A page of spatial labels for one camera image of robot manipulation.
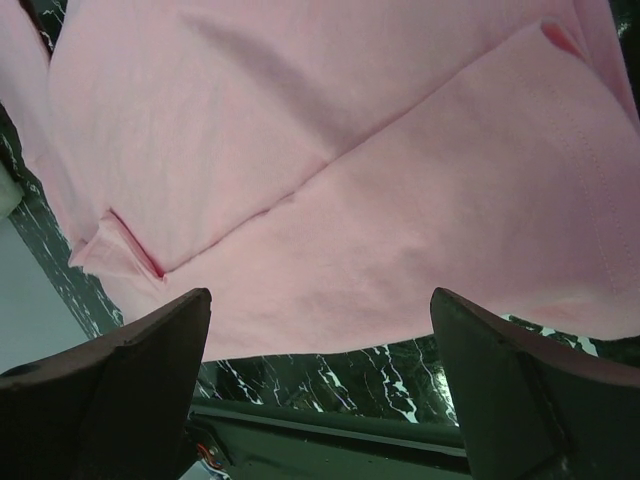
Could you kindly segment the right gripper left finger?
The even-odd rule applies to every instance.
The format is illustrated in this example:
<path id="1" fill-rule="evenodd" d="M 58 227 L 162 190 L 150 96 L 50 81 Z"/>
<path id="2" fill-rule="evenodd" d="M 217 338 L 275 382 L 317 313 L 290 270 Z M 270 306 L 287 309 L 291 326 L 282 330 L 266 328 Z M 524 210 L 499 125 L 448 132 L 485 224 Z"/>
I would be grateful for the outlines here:
<path id="1" fill-rule="evenodd" d="M 106 335 L 1 375 L 4 479 L 179 479 L 211 316 L 193 289 Z"/>

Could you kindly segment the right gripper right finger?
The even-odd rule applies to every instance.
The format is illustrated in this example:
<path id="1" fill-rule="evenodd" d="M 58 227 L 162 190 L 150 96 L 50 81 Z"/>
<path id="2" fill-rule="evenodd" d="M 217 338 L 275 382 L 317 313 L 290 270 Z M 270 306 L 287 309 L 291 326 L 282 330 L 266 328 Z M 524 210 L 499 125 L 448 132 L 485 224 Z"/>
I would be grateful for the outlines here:
<path id="1" fill-rule="evenodd" d="M 431 322 L 475 479 L 636 479 L 639 370 L 438 288 Z"/>

